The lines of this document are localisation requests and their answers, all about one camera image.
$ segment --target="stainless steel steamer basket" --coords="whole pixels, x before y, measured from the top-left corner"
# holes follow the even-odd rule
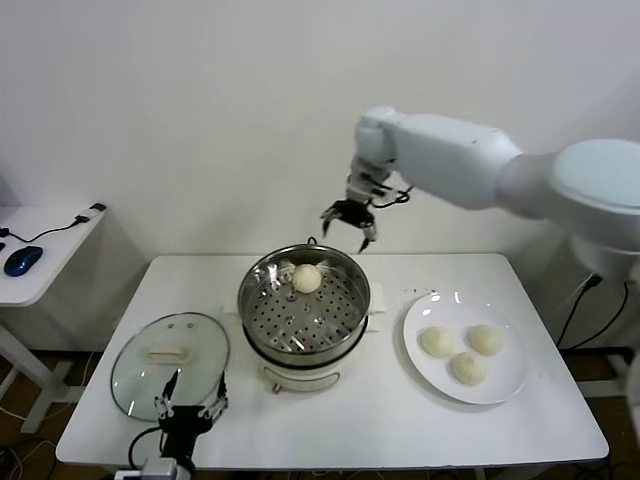
[[[316,265],[320,288],[309,294],[291,285],[295,267]],[[245,275],[238,312],[245,335],[262,357],[293,369],[318,368],[346,355],[367,323],[370,292],[362,268],[348,255],[313,244],[281,248]]]

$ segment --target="white table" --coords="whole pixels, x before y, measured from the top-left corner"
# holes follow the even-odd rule
[[[387,313],[350,354],[357,365],[329,390],[271,393],[240,319],[223,314],[228,290],[256,260],[244,256],[159,257],[115,331],[58,444],[63,462],[126,465],[127,447],[149,426],[111,399],[118,352],[165,314],[218,318],[231,341],[229,409],[198,439],[199,469],[404,469],[539,464],[598,459],[607,442],[507,260],[499,255],[362,255],[355,259],[384,289]],[[398,336],[410,301],[430,288],[473,292],[517,325],[530,361],[527,383],[502,405],[451,400],[408,363]],[[158,437],[135,460],[157,454]]]
[[[76,215],[88,207],[89,205],[0,207],[0,226],[9,227],[12,232],[28,239],[45,230],[69,225]],[[27,307],[37,302],[103,216],[104,213],[100,213],[90,222],[76,225],[63,232],[45,235],[34,242],[33,245],[42,247],[44,253],[26,274],[9,277],[0,271],[0,307]],[[0,241],[6,244],[0,252],[0,267],[4,266],[11,253],[26,246],[12,237],[2,238]],[[53,371],[49,370],[1,325],[0,355],[14,365],[0,384],[0,398],[13,383],[18,371],[42,389],[22,425],[21,431],[24,433],[34,433],[38,430],[52,403],[77,401],[82,393],[82,387],[69,387],[64,384],[64,377],[72,362],[59,362]]]

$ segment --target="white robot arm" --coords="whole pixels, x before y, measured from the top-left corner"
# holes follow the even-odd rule
[[[578,259],[605,276],[625,275],[640,255],[640,144],[588,140],[545,155],[523,153],[502,131],[392,107],[358,122],[346,200],[324,214],[376,239],[368,210],[389,192],[392,171],[467,210],[501,207],[546,219],[571,235]]]

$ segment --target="floor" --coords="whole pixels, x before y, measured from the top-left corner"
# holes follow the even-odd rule
[[[55,365],[60,357],[41,356],[41,360],[49,367]],[[97,365],[98,359],[94,358],[88,368],[89,375]],[[606,362],[601,359],[568,359],[576,380],[604,380],[611,378],[612,372]],[[86,358],[76,359],[74,367],[67,376],[69,385],[80,385],[82,374],[86,365]],[[10,365],[0,358],[0,380],[4,378],[10,369]],[[2,399],[0,404],[7,410],[18,415],[26,415],[30,405],[38,395],[38,388],[27,378],[19,375],[9,392]],[[640,451],[633,432],[630,419],[627,414],[625,400],[614,399],[593,399],[589,400],[589,405],[598,420],[600,427],[606,435],[611,447],[611,460],[615,466],[616,480],[636,480],[640,478]],[[50,415],[56,412],[59,414],[46,420],[40,431],[36,435],[23,435],[20,433],[20,421],[11,418],[0,412],[0,445],[14,445],[16,442],[29,438],[45,438],[56,442],[64,427],[73,413],[73,406],[65,408],[56,405]],[[28,454],[37,443],[24,443],[16,447],[20,457]],[[49,470],[53,464],[53,448],[43,446],[24,464],[23,480],[46,480]],[[605,467],[604,462],[583,464],[582,468],[597,469]],[[487,469],[487,478],[490,480],[499,474],[500,469]],[[471,480],[475,478],[471,470],[447,470],[447,471],[382,471],[382,472],[305,472],[305,473],[258,473],[251,475],[248,473],[232,472],[199,472],[198,479],[211,480],[312,480],[322,477],[324,480]],[[100,468],[78,467],[58,463],[53,471],[50,480],[101,480],[106,477],[106,472]],[[606,471],[602,471],[599,477],[588,475],[574,465],[558,465],[550,468],[537,477],[538,480],[597,480],[607,479]]]

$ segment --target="computer mouse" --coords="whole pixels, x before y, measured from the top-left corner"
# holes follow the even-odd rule
[[[16,250],[4,263],[4,273],[10,277],[19,277],[29,271],[33,264],[40,260],[42,248],[34,245]]]

